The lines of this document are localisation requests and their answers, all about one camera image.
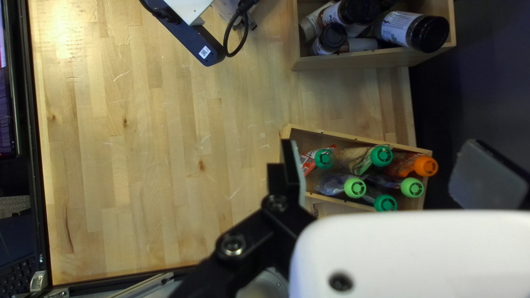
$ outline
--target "orange cap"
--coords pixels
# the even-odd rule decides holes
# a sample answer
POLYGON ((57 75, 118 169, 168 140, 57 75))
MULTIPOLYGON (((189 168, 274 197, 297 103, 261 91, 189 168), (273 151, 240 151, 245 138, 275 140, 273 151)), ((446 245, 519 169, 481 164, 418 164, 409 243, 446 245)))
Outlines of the orange cap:
POLYGON ((438 172, 438 163, 432 157, 422 155, 414 161, 416 174, 423 177, 431 177, 438 172))

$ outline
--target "screw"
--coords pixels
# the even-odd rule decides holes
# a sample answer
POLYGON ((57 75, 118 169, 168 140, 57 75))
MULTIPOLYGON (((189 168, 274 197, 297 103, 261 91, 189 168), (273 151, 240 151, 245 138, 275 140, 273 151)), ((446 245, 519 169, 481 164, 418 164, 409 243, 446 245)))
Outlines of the screw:
POLYGON ((284 196, 270 195, 267 198, 267 208, 275 212, 284 212, 287 209, 287 198, 284 196))
POLYGON ((246 241, 243 235, 225 235, 221 242, 221 252, 229 257, 239 256, 245 251, 246 241))
POLYGON ((330 277, 329 280, 330 286, 339 291, 345 292, 351 290, 354 286, 353 281, 344 273, 335 273, 330 277))

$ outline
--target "wooden countertop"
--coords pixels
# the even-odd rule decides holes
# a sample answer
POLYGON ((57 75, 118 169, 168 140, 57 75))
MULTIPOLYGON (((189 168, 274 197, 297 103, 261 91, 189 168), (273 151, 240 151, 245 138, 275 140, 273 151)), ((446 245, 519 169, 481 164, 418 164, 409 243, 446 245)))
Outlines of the wooden countertop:
POLYGON ((138 0, 29 0, 54 284, 198 262, 259 207, 287 123, 415 145, 407 68, 292 72, 290 3, 206 68, 138 0))

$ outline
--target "wooden box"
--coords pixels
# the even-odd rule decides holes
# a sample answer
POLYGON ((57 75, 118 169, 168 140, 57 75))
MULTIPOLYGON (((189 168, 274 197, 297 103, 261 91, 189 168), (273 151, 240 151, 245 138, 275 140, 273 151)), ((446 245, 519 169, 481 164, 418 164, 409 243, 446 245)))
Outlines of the wooden box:
MULTIPOLYGON (((293 36, 299 38, 298 21, 320 6, 327 0, 293 0, 294 20, 293 36)), ((309 56, 310 43, 293 43, 292 56, 294 71, 315 69, 344 69, 357 67, 400 67, 414 66, 431 57, 434 57, 456 45, 455 18, 453 0, 400 0, 392 7, 392 10, 407 11, 413 13, 443 16, 449 21, 449 37, 438 51, 425 54, 409 48, 390 48, 373 51, 352 52, 344 54, 333 54, 326 56, 309 56)))
MULTIPOLYGON (((339 152, 344 148, 365 147, 372 145, 392 144, 393 151, 419 152, 432 156, 431 150, 420 149, 416 147, 394 144, 375 139, 363 138, 341 133, 329 132, 327 130, 308 128, 299 125, 288 124, 282 133, 282 138, 288 138, 296 141, 300 152, 324 148, 336 144, 336 151, 339 152)), ((305 207, 312 211, 318 217, 332 214, 354 213, 354 212, 375 212, 373 206, 363 204, 361 199, 359 203, 341 199, 341 196, 328 197, 316 193, 315 186, 322 174, 321 169, 315 169, 306 176, 306 202, 305 207)), ((416 176, 425 186, 427 186, 427 177, 416 176)), ((408 198, 404 195, 395 195, 398 210, 422 210, 425 195, 418 198, 408 198)))

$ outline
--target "black metal bracket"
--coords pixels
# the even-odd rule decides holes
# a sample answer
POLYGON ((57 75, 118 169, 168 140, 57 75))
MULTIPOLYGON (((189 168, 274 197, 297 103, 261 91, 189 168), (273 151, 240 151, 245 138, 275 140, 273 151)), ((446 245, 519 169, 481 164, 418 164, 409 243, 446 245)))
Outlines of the black metal bracket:
POLYGON ((201 25, 186 24, 164 0, 140 0, 204 66, 223 61, 226 52, 223 46, 201 25))
POLYGON ((184 279, 170 298, 233 298, 268 267, 286 278, 297 237, 315 217, 300 207, 300 181, 290 140, 282 163, 268 164, 269 194, 261 209, 221 235, 215 251, 184 279))

